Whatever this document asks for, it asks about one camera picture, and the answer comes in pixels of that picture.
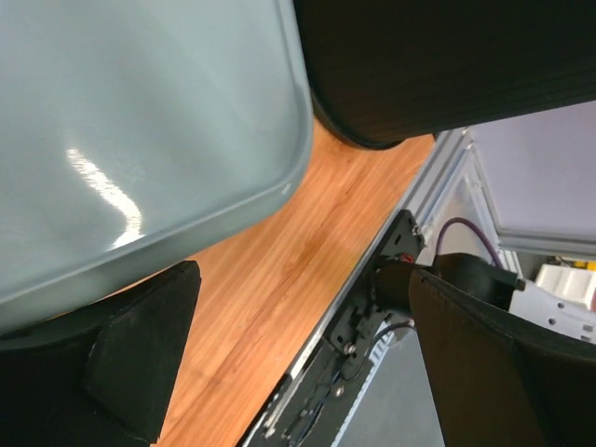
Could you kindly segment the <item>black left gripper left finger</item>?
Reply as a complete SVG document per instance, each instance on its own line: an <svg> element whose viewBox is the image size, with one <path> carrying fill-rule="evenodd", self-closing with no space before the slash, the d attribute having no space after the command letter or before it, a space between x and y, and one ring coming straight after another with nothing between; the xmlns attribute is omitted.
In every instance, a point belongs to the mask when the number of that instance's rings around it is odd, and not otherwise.
<svg viewBox="0 0 596 447"><path fill-rule="evenodd" d="M4 446L151 446L164 426L201 285L183 261L1 337Z"/></svg>

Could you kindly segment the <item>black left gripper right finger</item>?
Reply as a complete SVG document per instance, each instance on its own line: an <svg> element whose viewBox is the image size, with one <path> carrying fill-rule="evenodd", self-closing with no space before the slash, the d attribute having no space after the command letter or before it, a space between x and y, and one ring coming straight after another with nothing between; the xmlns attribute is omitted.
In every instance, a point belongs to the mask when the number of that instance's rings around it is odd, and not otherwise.
<svg viewBox="0 0 596 447"><path fill-rule="evenodd" d="M595 346L417 270L410 304L447 446L592 446Z"/></svg>

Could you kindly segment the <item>light blue perforated basket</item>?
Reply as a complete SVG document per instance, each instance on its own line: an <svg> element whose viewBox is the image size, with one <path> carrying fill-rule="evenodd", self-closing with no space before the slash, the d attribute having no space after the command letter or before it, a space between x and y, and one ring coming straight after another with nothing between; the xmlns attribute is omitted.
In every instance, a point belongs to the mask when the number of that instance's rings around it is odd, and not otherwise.
<svg viewBox="0 0 596 447"><path fill-rule="evenodd" d="M1 329L277 212L313 112L290 1L1 5Z"/></svg>

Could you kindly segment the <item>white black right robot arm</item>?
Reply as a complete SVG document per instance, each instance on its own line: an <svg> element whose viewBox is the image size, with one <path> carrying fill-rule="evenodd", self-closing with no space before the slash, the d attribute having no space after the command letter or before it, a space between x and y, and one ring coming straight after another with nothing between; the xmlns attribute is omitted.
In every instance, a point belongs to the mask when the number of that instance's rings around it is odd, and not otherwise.
<svg viewBox="0 0 596 447"><path fill-rule="evenodd" d="M372 274L377 305L384 310L410 312L410 281L418 270L537 326L595 343L595 273L592 271L544 265L537 281L532 281L469 253L441 254L431 265L399 258L385 262Z"/></svg>

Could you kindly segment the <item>large black ribbed bin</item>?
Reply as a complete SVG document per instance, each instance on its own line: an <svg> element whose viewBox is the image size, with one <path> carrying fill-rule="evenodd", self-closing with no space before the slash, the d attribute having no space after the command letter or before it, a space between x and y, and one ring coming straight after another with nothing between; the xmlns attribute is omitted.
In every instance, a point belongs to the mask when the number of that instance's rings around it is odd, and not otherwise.
<svg viewBox="0 0 596 447"><path fill-rule="evenodd" d="M314 111L386 150L424 134L590 102L591 1L297 1Z"/></svg>

